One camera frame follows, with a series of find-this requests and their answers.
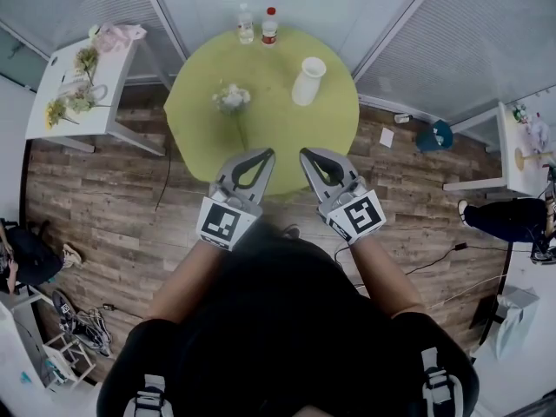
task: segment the shoe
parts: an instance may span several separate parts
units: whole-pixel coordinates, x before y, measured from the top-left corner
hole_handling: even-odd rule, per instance
[[[282,230],[281,235],[290,240],[297,240],[301,236],[301,231],[297,224],[291,224]]]
[[[83,260],[81,256],[69,245],[63,245],[63,268],[70,268],[74,264],[81,266]]]
[[[470,227],[469,224],[466,223],[466,216],[464,213],[468,205],[469,204],[467,203],[467,201],[465,199],[462,199],[458,202],[458,211],[460,212],[460,218],[461,222],[463,222],[463,225]]]

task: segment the white table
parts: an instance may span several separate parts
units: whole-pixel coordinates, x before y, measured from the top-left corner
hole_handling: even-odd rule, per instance
[[[73,62],[77,51],[89,45],[90,40],[86,39],[67,46],[66,48],[62,48],[52,54],[36,93],[25,138],[46,139],[47,141],[60,143],[67,147],[93,153],[95,147],[71,139],[71,137],[112,135],[125,142],[136,145],[137,147],[146,149],[155,155],[164,156],[166,152],[163,147],[152,143],[142,135],[116,122],[116,112],[120,97],[122,96],[123,85],[128,75],[129,66],[136,54],[137,47],[142,47],[153,71],[158,75],[164,85],[169,90],[171,89],[169,77],[162,71],[161,66],[156,61],[155,55],[144,39],[132,41],[128,48],[121,48],[118,51],[112,50],[111,52],[100,54],[96,72],[92,78],[95,86],[106,86],[107,94],[99,101],[99,105],[107,105],[108,107],[94,107],[91,111],[80,113],[79,115],[68,109],[69,118],[79,122],[78,125],[61,119],[60,123],[53,126],[52,129],[46,128],[44,113],[47,104],[58,96],[58,90],[64,76],[71,74],[71,70],[74,68]]]
[[[503,103],[498,102],[498,108],[487,111],[475,118],[457,124],[454,133],[471,128],[478,123],[485,122],[496,115],[498,134],[500,135],[500,153],[502,158],[502,177],[481,179],[478,181],[456,182],[444,184],[444,190],[489,189],[492,187],[507,187],[510,190],[530,196],[538,196],[546,188],[548,169],[542,168],[542,160],[525,160],[523,170],[515,161],[516,149],[520,149],[523,156],[533,154],[533,149],[527,140],[525,125],[517,123],[512,111]]]

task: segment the wooden floor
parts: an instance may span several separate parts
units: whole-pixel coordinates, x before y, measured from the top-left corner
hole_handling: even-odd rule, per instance
[[[43,141],[34,141],[27,187],[28,220],[50,220],[47,242],[60,249],[69,242],[83,255],[82,268],[60,272],[42,286],[49,293],[60,288],[77,308],[114,304],[105,312],[114,342],[122,349],[128,332],[145,315],[153,293],[195,244],[195,224],[208,184],[188,172],[169,135],[161,108],[163,96],[126,90],[119,122],[171,149],[157,157],[107,136],[83,138],[96,145],[88,155]],[[382,128],[394,131],[394,144],[379,144]],[[441,258],[454,244],[506,248],[503,242],[465,228],[456,205],[461,193],[448,194],[444,182],[500,175],[500,162],[483,146],[457,136],[450,151],[422,155],[414,144],[424,124],[396,126],[391,114],[361,108],[361,121],[349,157],[374,188],[387,215],[377,234],[404,271]],[[169,170],[169,184],[156,203]],[[483,203],[484,192],[465,193],[471,203]],[[304,239],[329,254],[342,244],[315,214],[316,201],[308,190],[265,199],[267,218],[278,225],[297,223]],[[434,305],[473,284],[499,275],[506,254],[497,250],[466,249],[416,272],[411,279],[427,305]],[[339,257],[354,282],[359,278],[348,252]],[[470,348],[480,329],[468,330],[478,300],[495,292],[498,280],[431,309],[432,317],[463,347]],[[57,334],[53,309],[41,306],[47,334]],[[93,380],[101,381],[112,361],[97,359]]]

